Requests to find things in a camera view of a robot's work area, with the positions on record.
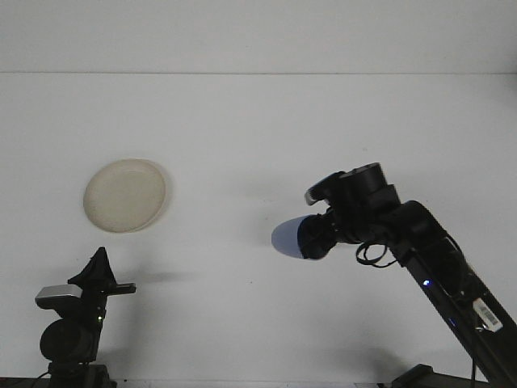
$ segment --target sticker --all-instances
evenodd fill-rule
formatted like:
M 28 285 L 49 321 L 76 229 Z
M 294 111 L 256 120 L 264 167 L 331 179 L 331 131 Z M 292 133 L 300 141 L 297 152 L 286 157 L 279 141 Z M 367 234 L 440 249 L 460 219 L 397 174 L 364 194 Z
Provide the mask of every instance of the sticker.
M 494 312 L 483 302 L 481 298 L 476 299 L 472 306 L 477 315 L 483 320 L 486 325 L 486 329 L 496 332 L 502 329 L 502 323 L 498 317 L 495 316 Z

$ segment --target beige plate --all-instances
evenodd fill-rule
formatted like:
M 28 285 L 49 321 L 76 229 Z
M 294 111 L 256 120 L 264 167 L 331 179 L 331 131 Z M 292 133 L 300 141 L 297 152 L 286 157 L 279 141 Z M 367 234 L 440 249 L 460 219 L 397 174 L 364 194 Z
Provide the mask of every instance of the beige plate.
M 125 159 L 94 175 L 86 188 L 83 205 L 96 226 L 124 233 L 149 225 L 160 213 L 165 199 L 162 173 L 151 162 Z

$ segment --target camera mount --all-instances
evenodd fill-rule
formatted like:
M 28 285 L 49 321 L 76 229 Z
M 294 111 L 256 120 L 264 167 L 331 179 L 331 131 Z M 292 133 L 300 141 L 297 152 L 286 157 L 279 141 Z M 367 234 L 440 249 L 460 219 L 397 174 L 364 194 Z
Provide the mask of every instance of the camera mount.
M 40 350 L 50 360 L 48 388 L 115 388 L 105 365 L 90 365 L 97 358 L 106 317 L 107 297 L 135 293 L 134 283 L 117 284 L 106 249 L 100 247 L 90 262 L 67 285 L 44 287 L 36 304 L 55 310 L 61 319 L 41 336 Z

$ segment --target white backdrop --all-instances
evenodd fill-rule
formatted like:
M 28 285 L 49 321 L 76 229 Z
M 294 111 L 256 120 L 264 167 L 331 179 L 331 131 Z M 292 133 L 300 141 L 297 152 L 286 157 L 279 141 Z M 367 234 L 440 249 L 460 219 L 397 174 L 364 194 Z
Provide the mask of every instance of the white backdrop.
M 325 210 L 303 199 L 319 179 L 381 162 L 517 318 L 516 15 L 511 0 L 0 2 L 0 376 L 45 370 L 57 315 L 34 296 L 99 246 L 138 286 L 108 301 L 113 377 L 468 375 L 405 269 L 364 268 L 354 247 L 291 259 L 270 233 Z M 120 158 L 169 175 L 165 214 L 134 234 L 82 211 Z
M 515 73 L 514 0 L 0 2 L 0 70 Z
M 372 382 L 469 359 L 405 269 L 354 247 L 305 262 L 271 231 L 321 212 L 305 189 L 381 162 L 430 208 L 517 317 L 515 76 L 0 76 L 0 375 L 46 368 L 56 319 L 33 301 L 105 246 L 133 296 L 110 297 L 99 361 L 117 378 Z M 119 158 L 170 176 L 164 216 L 96 229 L 89 178 Z

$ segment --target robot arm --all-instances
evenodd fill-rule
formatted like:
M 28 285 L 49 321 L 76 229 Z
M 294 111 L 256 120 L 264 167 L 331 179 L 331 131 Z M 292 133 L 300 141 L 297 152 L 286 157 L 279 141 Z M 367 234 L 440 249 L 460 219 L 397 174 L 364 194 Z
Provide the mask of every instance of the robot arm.
M 309 205 L 325 200 L 323 215 L 298 229 L 306 259 L 320 259 L 336 243 L 386 246 L 427 295 L 494 388 L 517 387 L 517 325 L 466 262 L 454 239 L 420 203 L 401 203 L 379 163 L 334 173 L 305 194 Z

